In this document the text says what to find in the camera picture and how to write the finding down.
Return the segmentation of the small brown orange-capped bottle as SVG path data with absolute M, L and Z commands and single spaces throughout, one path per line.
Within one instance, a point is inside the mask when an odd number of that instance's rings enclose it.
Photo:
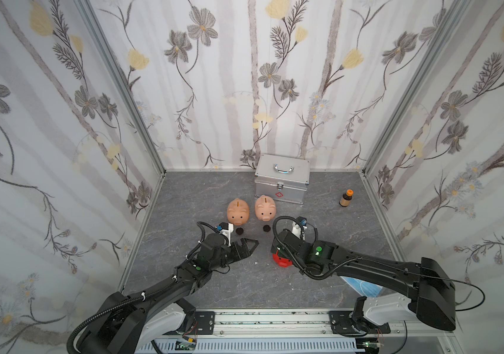
M 353 196 L 354 196 L 354 191 L 347 190 L 341 197 L 340 206 L 348 207 L 350 205 L 350 203 L 352 202 Z

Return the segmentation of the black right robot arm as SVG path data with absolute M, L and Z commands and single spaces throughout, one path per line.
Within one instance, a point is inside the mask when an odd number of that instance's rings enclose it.
M 318 238 L 309 242 L 289 229 L 279 231 L 280 221 L 293 222 L 301 234 L 304 226 L 290 216 L 277 217 L 272 225 L 272 253 L 290 260 L 300 273 L 312 280 L 337 275 L 390 289 L 408 300 L 408 305 L 401 308 L 421 323 L 448 332 L 456 329 L 458 280 L 449 278 L 435 260 L 400 262 L 364 255 Z

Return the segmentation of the blue face mask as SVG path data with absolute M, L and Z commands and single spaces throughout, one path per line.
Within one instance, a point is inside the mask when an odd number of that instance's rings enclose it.
M 383 287 L 364 280 L 358 280 L 351 277 L 341 277 L 341 279 L 354 289 L 359 295 L 376 298 L 380 295 Z

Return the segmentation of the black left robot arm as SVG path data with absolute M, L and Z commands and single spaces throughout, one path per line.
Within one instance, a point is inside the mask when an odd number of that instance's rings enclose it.
M 68 353 L 134 353 L 150 319 L 167 306 L 193 294 L 221 268 L 249 258 L 259 245 L 243 238 L 234 242 L 218 228 L 197 222 L 201 237 L 171 276 L 137 293 L 116 292 L 67 339 Z

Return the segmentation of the pink piggy bank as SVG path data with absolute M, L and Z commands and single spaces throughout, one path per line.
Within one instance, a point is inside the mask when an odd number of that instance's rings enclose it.
M 234 199 L 227 208 L 228 222 L 240 227 L 248 222 L 250 218 L 250 208 L 247 202 L 241 199 Z
M 275 218 L 277 213 L 277 208 L 273 198 L 262 195 L 256 199 L 255 203 L 255 215 L 260 221 L 271 221 Z

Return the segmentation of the red piggy bank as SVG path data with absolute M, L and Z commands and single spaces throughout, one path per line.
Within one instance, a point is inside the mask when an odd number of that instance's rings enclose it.
M 281 268 L 287 268 L 293 265 L 293 262 L 291 260 L 288 260 L 287 258 L 281 258 L 279 255 L 273 255 L 273 260 Z

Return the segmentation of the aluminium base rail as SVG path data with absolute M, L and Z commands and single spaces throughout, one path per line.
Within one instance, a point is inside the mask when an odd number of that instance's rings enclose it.
M 356 329 L 351 312 L 317 309 L 185 309 L 173 304 L 124 347 L 83 353 L 462 353 L 452 333 L 416 321 Z

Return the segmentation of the silver aluminium first aid case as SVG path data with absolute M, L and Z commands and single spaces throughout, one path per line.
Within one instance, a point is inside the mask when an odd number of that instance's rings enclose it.
M 310 180 L 310 163 L 305 159 L 264 154 L 255 172 L 256 197 L 303 204 Z

